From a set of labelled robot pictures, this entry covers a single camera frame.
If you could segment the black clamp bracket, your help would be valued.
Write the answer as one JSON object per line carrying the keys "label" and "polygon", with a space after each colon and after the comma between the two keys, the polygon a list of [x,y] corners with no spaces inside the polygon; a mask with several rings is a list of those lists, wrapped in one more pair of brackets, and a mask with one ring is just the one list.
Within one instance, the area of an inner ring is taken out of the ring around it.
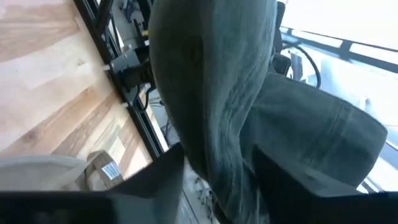
{"label": "black clamp bracket", "polygon": [[145,92],[147,98],[156,89],[148,45],[128,49],[109,63],[108,70],[116,76],[124,102],[129,106],[138,99],[146,84],[150,85]]}

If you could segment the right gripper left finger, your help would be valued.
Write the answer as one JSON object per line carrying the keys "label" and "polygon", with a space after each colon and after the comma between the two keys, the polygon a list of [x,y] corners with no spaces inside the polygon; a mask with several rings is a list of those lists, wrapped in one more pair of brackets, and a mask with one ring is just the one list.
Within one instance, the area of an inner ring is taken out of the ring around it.
{"label": "right gripper left finger", "polygon": [[111,188],[116,224],[175,224],[183,185],[184,151],[177,143]]}

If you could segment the dark green baseball cap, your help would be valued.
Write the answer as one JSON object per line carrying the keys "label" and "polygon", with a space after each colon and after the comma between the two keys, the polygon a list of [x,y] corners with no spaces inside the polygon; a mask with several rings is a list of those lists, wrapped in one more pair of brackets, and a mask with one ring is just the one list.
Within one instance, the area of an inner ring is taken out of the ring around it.
{"label": "dark green baseball cap", "polygon": [[[157,91],[221,224],[272,224],[256,148],[357,190],[386,128],[351,103],[273,71],[277,0],[155,0],[149,19]],[[360,219],[381,222],[361,194]]]}

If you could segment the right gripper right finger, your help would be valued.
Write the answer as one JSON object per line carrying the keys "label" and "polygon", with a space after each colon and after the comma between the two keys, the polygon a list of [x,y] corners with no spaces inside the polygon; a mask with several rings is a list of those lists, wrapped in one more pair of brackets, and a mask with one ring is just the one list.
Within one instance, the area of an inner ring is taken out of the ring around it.
{"label": "right gripper right finger", "polygon": [[297,163],[279,164],[260,149],[254,171],[272,224],[345,224],[360,219],[356,189]]}

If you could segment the tan cap with white label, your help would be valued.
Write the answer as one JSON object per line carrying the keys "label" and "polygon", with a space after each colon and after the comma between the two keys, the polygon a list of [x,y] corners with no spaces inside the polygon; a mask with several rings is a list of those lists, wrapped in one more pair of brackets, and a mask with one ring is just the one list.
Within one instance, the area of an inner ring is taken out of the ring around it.
{"label": "tan cap with white label", "polygon": [[0,160],[0,191],[104,191],[123,180],[106,151],[92,152],[85,161],[56,155]]}

